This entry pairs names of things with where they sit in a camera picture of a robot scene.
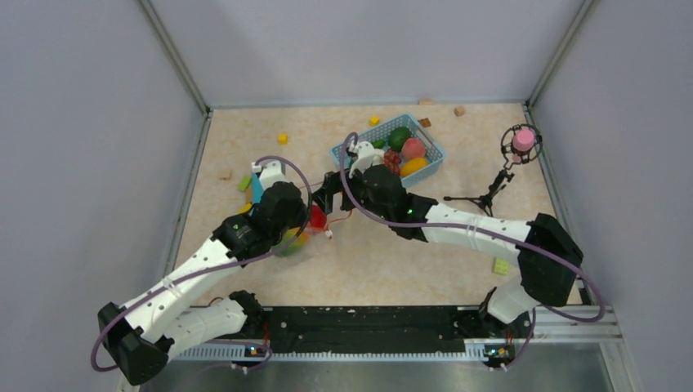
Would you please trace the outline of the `orange green mango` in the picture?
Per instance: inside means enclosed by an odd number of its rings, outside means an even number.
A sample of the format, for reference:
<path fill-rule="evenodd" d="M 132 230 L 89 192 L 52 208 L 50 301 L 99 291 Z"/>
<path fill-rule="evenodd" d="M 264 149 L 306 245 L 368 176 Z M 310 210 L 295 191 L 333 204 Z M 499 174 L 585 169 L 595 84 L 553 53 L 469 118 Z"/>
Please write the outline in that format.
<path fill-rule="evenodd" d="M 308 242 L 309 236 L 305 232 L 299 233 L 300 228 L 288 229 L 279 244 L 275 246 L 278 249 L 276 252 L 277 257 L 288 257 L 299 251 L 301 251 L 306 243 Z"/>

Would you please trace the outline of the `clear zip top bag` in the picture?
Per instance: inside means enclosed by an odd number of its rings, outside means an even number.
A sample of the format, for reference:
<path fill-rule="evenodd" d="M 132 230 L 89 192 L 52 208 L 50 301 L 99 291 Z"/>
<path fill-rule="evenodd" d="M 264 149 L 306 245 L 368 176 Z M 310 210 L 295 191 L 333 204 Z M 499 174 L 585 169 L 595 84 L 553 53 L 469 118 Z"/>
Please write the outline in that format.
<path fill-rule="evenodd" d="M 352 214 L 352 212 L 348 212 L 345 216 L 341 216 L 341 217 L 337 217 L 337 218 L 333 218 L 333 219 L 330 219 L 328 217 L 328 215 L 326 214 L 327 215 L 327 227 L 325 228 L 325 230 L 312 229 L 309 226 L 309 222 L 308 222 L 308 224 L 306 225 L 306 228 L 302 232 L 307 233 L 309 236 L 309 239 L 312 236 L 316 236 L 318 234 L 323 234 L 328 239 L 332 239 L 333 238 L 333 231 L 331 230 L 331 226 L 336 225 L 338 222 L 345 221 L 346 219 L 348 219 L 351 216 L 351 214 Z"/>

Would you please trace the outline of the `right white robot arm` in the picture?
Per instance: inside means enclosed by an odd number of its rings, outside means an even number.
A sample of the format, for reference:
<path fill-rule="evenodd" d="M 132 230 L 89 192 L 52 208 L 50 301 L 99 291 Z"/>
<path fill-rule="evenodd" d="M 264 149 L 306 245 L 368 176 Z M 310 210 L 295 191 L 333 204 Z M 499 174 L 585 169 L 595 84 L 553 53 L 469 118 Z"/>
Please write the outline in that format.
<path fill-rule="evenodd" d="M 402 238 L 459 245 L 517 266 L 518 276 L 482 302 L 479 324 L 485 334 L 502 336 L 538 305 L 566 305 L 583 253 L 555 217 L 539 213 L 522 221 L 464 212 L 407 191 L 398 176 L 376 162 L 378 152 L 368 141 L 352 141 L 343 152 L 355 161 L 326 173 L 312 194 L 324 213 L 332 212 L 334 195 L 342 194 L 343 211 L 371 214 Z"/>

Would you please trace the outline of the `purple grape bunch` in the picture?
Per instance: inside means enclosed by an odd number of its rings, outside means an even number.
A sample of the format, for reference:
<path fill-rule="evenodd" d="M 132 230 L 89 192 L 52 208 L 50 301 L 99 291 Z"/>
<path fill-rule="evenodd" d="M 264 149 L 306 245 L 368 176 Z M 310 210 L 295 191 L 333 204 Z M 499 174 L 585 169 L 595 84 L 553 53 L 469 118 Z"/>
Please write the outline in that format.
<path fill-rule="evenodd" d="M 383 164 L 396 176 L 400 175 L 400 165 L 402 159 L 393 149 L 388 149 L 383 155 Z"/>

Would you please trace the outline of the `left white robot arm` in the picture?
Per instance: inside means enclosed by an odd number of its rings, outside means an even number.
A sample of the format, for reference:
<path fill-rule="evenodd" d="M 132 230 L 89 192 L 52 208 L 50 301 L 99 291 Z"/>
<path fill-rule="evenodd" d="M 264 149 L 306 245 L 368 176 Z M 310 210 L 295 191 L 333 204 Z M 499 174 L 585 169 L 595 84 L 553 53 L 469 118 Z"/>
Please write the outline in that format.
<path fill-rule="evenodd" d="M 110 302 L 97 313 L 100 334 L 91 352 L 92 368 L 106 372 L 96 360 L 104 348 L 129 385 L 153 379 L 181 352 L 233 332 L 252 337 L 262 327 L 262 316 L 236 299 L 201 310 L 194 301 L 222 279 L 246 265 L 263 261 L 285 249 L 288 229 L 305 229 L 311 194 L 288 180 L 295 163 L 279 156 L 259 158 L 253 165 L 263 194 L 249 212 L 227 217 L 180 267 L 153 287 L 122 305 Z"/>

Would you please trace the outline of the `red tomato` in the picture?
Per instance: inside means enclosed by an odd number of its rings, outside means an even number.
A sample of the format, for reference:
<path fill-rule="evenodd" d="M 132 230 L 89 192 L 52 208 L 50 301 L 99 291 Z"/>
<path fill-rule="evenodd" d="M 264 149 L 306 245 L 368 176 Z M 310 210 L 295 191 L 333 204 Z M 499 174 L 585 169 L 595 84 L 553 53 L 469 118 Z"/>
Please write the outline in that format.
<path fill-rule="evenodd" d="M 309 226 L 317 230 L 325 230 L 327 227 L 327 215 L 316 204 L 311 206 Z"/>

